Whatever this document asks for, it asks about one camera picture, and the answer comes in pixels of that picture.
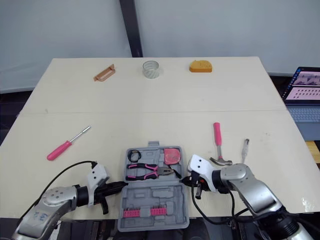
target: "black cable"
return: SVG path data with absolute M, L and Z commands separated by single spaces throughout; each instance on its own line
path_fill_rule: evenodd
M 232 218 L 228 217 L 227 219 L 223 220 L 223 221 L 212 221 L 211 219 L 209 219 L 202 211 L 201 209 L 198 207 L 196 200 L 195 200 L 195 191 L 194 191 L 194 184 L 191 185 L 191 198 L 192 198 L 192 202 L 195 206 L 195 208 L 199 211 L 199 213 L 202 215 L 202 217 L 207 220 L 209 223 L 214 224 L 214 225 L 222 225 L 222 224 L 226 224 L 228 223 Z
M 264 219 L 266 217 L 269 217 L 269 216 L 272 216 L 272 215 L 278 215 L 280 212 L 279 211 L 275 211 L 275 212 L 266 212 L 260 216 L 256 216 L 256 217 L 251 217 L 250 219 L 240 219 L 238 218 L 239 215 L 243 214 L 244 212 L 248 211 L 249 209 L 248 208 L 245 208 L 241 211 L 239 211 L 238 213 L 235 214 L 235 197 L 234 195 L 232 194 L 231 191 L 229 191 L 229 194 L 231 196 L 231 201 L 232 201 L 232 207 L 231 207 L 231 215 L 232 217 L 228 217 L 227 219 L 223 220 L 223 221 L 219 221 L 219 222 L 215 222 L 215 221 L 212 221 L 210 220 L 202 211 L 201 209 L 198 207 L 197 203 L 196 203 L 196 200 L 195 200 L 195 193 L 194 193 L 194 184 L 192 183 L 191 184 L 191 198 L 192 198 L 192 202 L 195 206 L 195 208 L 199 211 L 199 213 L 202 215 L 202 217 L 207 220 L 209 223 L 211 224 L 214 224 L 214 225 L 222 225 L 222 224 L 226 224 L 228 223 L 230 220 L 235 220 L 236 222 L 239 222 L 239 223 L 252 223 L 252 222 L 256 222 L 256 221 L 259 221 L 261 219 Z M 312 223 L 308 222 L 307 220 L 304 220 L 303 218 L 300 217 L 299 214 L 294 214 L 294 213 L 289 213 L 287 211 L 282 211 L 282 213 L 284 215 L 287 215 L 289 217 L 292 217 L 294 218 L 297 222 L 301 223 L 301 224 L 304 224 L 306 226 L 308 226 L 309 228 L 313 229 L 314 231 L 316 231 L 318 234 L 320 234 L 320 228 L 313 225 Z
M 32 203 L 32 205 L 28 208 L 27 211 L 25 211 L 25 213 L 19 218 L 18 222 L 17 222 L 17 226 L 21 223 L 22 219 L 24 218 L 24 216 L 30 211 L 30 209 L 32 209 L 33 206 L 37 205 L 42 197 L 42 195 L 47 191 L 47 189 L 50 187 L 50 185 L 58 178 L 60 177 L 61 174 L 63 174 L 65 171 L 67 171 L 68 169 L 80 165 L 80 164 L 86 164 L 86 163 L 90 163 L 92 164 L 92 168 L 97 164 L 97 162 L 95 161 L 80 161 L 77 162 L 75 164 L 72 164 L 70 166 L 68 166 L 67 168 L 65 168 L 64 170 L 62 170 L 57 176 L 54 177 L 54 179 L 52 179 L 49 184 L 44 188 L 44 190 L 42 191 L 42 193 L 40 194 L 39 198 L 37 198 L 34 203 Z
M 290 212 L 286 212 L 285 213 L 287 216 L 292 217 L 293 219 L 295 219 L 297 222 L 304 224 L 306 226 L 308 226 L 309 228 L 315 230 L 318 234 L 320 234 L 320 228 L 313 225 L 312 223 L 310 223 L 307 220 L 304 220 L 303 218 L 301 218 L 301 216 L 299 214 L 295 214 L 295 213 L 290 213 Z
M 235 197 L 230 190 L 229 190 L 229 194 L 231 196 L 231 201 L 232 201 L 231 216 L 232 218 L 235 218 Z
M 248 210 L 249 210 L 249 208 L 246 207 L 245 209 L 242 209 L 240 212 L 236 213 L 234 216 L 238 217 L 238 216 L 240 216 L 241 214 L 245 213 Z

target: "floor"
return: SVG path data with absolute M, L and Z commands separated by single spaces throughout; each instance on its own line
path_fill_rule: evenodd
M 0 145 L 14 124 L 32 91 L 0 94 Z

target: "gray tool case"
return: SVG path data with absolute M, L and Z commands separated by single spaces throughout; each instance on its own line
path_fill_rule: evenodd
M 184 160 L 181 147 L 160 146 L 158 141 L 149 142 L 148 147 L 130 148 L 126 151 L 124 178 L 126 176 L 142 176 L 152 172 L 144 168 L 127 169 L 127 165 L 135 164 L 128 159 L 130 150 L 138 150 L 141 153 L 141 159 L 137 163 L 168 167 L 164 163 L 164 149 L 168 148 L 175 148 L 180 151 L 180 161 L 171 165 L 171 168 L 181 174 L 183 178 Z M 189 214 L 186 186 L 179 180 L 174 173 L 160 175 L 156 179 L 125 180 L 128 186 L 125 186 L 121 191 L 118 230 L 120 232 L 134 232 L 184 229 L 188 227 Z M 166 215 L 151 215 L 152 208 L 157 206 L 166 208 Z M 124 211 L 128 209 L 139 210 L 139 216 L 124 217 Z

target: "screwdriver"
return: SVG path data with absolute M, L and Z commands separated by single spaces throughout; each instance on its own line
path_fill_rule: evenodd
M 70 141 L 66 141 L 64 144 L 58 146 L 48 156 L 46 156 L 46 159 L 48 159 L 49 161 L 55 160 L 60 154 L 62 154 L 65 150 L 67 150 L 67 148 L 69 148 L 72 145 L 72 142 L 74 140 L 76 140 L 78 137 L 80 137 L 82 134 L 84 134 L 90 128 L 91 128 L 91 126 L 87 126 L 85 129 L 83 129 L 82 132 L 80 132 L 77 136 L 72 138 Z

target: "pink screwdriver handle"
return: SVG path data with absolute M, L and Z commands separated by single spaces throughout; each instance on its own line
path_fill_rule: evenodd
M 60 154 L 62 154 L 71 145 L 72 145 L 71 142 L 66 141 L 64 144 L 58 146 L 48 156 L 46 156 L 46 159 L 48 159 L 49 161 L 55 160 Z
M 214 129 L 215 144 L 217 146 L 221 146 L 222 145 L 222 139 L 221 139 L 221 132 L 220 132 L 220 123 L 219 122 L 215 122 L 213 124 L 213 129 Z

